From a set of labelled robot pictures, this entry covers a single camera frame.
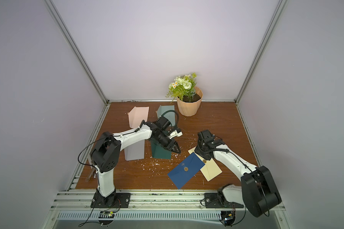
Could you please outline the dark green envelope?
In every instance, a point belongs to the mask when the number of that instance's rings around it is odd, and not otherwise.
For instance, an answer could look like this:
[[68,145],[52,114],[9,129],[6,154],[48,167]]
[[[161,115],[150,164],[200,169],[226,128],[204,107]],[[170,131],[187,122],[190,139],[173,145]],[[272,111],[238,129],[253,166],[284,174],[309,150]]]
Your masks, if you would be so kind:
[[151,140],[152,157],[157,159],[171,159],[171,152],[165,150],[158,142]]

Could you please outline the cream yellow envelope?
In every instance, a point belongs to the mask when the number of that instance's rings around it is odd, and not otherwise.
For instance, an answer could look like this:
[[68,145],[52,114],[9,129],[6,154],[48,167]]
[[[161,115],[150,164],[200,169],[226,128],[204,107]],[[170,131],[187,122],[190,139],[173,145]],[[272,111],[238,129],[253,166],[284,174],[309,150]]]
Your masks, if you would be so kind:
[[213,159],[205,160],[198,154],[196,155],[204,163],[204,166],[200,169],[200,171],[208,182],[222,173],[222,170]]

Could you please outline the mint green envelope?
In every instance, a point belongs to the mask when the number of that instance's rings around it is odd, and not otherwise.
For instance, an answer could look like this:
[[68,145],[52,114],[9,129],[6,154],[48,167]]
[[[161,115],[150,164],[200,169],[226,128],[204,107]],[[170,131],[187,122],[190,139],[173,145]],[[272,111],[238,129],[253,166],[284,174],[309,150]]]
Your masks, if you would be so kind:
[[[156,111],[157,113],[157,118],[160,118],[161,115],[163,115],[165,112],[170,111],[170,110],[175,110],[175,106],[174,105],[169,105],[169,106],[159,106],[158,110]],[[170,122],[171,125],[174,126],[175,125],[175,121],[176,121],[176,115],[174,112],[168,112],[164,115],[165,118],[167,118]]]

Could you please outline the grey envelope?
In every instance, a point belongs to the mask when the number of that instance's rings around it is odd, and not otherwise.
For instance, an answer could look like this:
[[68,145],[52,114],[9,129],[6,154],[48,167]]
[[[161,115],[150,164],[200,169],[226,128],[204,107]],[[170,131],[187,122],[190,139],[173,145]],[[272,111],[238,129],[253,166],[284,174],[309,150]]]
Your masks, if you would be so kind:
[[145,150],[145,140],[138,141],[133,145],[130,145],[124,149],[125,160],[140,160],[144,159],[144,150]]

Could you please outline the pink envelope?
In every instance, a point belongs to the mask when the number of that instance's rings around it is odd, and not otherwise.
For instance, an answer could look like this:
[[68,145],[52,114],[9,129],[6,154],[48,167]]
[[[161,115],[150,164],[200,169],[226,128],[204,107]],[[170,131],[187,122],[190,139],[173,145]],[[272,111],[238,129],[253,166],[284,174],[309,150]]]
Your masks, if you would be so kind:
[[142,120],[148,121],[149,107],[133,107],[128,112],[130,128],[137,128],[140,126]]

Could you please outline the navy blue envelope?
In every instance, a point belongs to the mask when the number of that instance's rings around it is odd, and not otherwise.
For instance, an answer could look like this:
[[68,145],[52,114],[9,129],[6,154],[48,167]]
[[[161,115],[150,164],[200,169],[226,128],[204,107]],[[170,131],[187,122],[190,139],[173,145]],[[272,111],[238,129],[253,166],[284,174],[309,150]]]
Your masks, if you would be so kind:
[[182,187],[205,165],[195,153],[190,154],[177,167],[168,173],[168,177],[178,189]]

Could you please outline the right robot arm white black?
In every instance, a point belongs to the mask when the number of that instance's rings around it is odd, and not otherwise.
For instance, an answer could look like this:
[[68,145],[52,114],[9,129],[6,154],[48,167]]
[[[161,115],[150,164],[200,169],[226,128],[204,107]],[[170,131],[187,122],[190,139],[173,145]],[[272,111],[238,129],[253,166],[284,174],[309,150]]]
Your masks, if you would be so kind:
[[254,217],[259,217],[282,203],[269,169],[247,162],[223,141],[199,140],[195,153],[206,161],[211,159],[220,161],[241,182],[241,186],[228,184],[218,189],[217,200],[221,206],[238,203],[246,207]]

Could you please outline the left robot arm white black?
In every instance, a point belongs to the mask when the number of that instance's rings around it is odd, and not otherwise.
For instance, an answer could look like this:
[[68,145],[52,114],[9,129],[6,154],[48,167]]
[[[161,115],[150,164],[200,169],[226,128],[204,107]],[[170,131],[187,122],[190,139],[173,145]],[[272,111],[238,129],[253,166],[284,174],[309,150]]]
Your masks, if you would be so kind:
[[91,159],[97,174],[97,190],[95,200],[101,205],[111,207],[116,203],[116,188],[114,185],[114,168],[122,150],[140,141],[154,140],[165,150],[180,154],[181,149],[174,139],[182,136],[180,128],[174,127],[172,132],[165,132],[164,124],[142,121],[140,126],[121,133],[105,132],[101,142],[96,143]]

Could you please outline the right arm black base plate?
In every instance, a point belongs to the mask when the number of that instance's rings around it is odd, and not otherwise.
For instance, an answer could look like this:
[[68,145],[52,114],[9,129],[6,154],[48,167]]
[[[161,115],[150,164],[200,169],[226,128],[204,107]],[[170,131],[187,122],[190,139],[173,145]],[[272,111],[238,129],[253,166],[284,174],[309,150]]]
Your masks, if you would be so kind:
[[244,206],[236,203],[236,202],[227,202],[223,200],[222,195],[213,192],[207,192],[204,194],[204,198],[200,201],[200,203],[208,208],[208,209],[216,209],[216,208],[223,208],[223,209],[230,209],[230,208],[239,208],[243,209]]

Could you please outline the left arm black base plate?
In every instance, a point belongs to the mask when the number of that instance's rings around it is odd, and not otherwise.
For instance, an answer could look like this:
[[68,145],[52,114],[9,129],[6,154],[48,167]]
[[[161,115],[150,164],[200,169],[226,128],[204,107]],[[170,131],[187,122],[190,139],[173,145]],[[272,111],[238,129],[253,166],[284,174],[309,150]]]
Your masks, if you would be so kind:
[[131,200],[130,193],[113,192],[108,197],[104,197],[98,192],[93,196],[91,208],[121,208],[129,207]]

